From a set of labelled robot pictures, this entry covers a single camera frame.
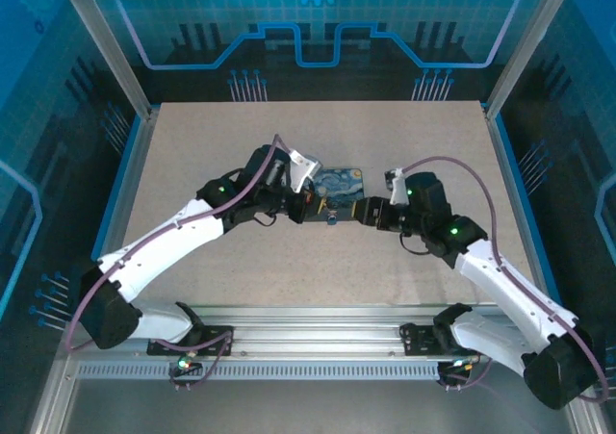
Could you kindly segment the starry night print tin box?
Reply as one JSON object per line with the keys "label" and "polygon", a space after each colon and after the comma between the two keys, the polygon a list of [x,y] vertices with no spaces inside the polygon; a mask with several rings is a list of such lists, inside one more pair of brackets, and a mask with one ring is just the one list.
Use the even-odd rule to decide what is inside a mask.
{"label": "starry night print tin box", "polygon": [[[363,174],[359,168],[323,168],[313,184],[314,190],[324,194],[328,206],[335,210],[338,222],[352,221],[353,203],[365,197]],[[312,222],[311,217],[317,213],[319,205],[306,216],[306,222]]]}

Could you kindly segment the grey metal front tray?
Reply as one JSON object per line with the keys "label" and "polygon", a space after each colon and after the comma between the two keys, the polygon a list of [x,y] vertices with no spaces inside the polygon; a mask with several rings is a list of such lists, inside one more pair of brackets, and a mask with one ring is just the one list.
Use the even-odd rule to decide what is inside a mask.
{"label": "grey metal front tray", "polygon": [[95,379],[58,362],[26,434],[609,434],[583,403],[543,407],[509,371],[464,391],[413,380]]}

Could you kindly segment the aluminium table side rail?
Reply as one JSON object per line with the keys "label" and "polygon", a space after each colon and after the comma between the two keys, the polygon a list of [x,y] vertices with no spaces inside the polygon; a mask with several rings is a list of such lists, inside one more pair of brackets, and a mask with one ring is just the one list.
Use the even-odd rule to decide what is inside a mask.
{"label": "aluminium table side rail", "polygon": [[137,116],[133,122],[92,248],[93,261],[123,246],[160,108],[154,105],[149,119]]}
{"label": "aluminium table side rail", "polygon": [[524,189],[521,172],[517,168],[510,138],[501,116],[490,117],[486,112],[487,106],[482,104],[482,107],[510,206],[508,214],[515,223],[512,232],[520,239],[532,279],[539,289],[546,291],[552,280],[552,270],[529,197]]}

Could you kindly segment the aluminium mounting rail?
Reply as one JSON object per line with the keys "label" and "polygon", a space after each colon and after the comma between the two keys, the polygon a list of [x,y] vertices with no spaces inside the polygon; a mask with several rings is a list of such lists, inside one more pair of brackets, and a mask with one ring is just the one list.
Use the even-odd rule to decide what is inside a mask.
{"label": "aluminium mounting rail", "polygon": [[195,306],[211,326],[231,326],[231,355],[261,360],[403,359],[398,328],[431,327],[443,305],[349,307]]}

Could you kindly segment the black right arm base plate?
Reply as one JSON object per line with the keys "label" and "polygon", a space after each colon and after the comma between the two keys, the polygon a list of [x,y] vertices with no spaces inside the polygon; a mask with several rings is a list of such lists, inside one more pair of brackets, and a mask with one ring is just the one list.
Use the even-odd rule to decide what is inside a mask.
{"label": "black right arm base plate", "polygon": [[462,352],[450,332],[437,325],[409,322],[398,328],[398,334],[406,356],[459,355]]}

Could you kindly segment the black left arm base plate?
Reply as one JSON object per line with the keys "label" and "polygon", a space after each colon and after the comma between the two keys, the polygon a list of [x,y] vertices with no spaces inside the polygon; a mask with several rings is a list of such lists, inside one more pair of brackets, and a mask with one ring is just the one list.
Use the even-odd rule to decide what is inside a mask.
{"label": "black left arm base plate", "polygon": [[229,325],[194,326],[178,343],[150,340],[146,354],[149,356],[180,356],[194,353],[196,356],[216,356],[223,348],[223,356],[229,356],[234,336],[234,327]]}

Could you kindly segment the aluminium frame post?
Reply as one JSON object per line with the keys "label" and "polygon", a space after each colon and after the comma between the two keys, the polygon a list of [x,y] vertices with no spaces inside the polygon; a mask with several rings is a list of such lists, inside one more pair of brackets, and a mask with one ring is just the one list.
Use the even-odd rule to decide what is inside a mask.
{"label": "aluminium frame post", "polygon": [[152,112],[150,102],[98,4],[95,0],[69,1],[136,114],[148,120]]}
{"label": "aluminium frame post", "polygon": [[488,122],[496,120],[505,101],[523,74],[530,58],[548,32],[563,2],[564,0],[539,1],[534,14],[526,25],[522,37],[488,98],[485,112]]}

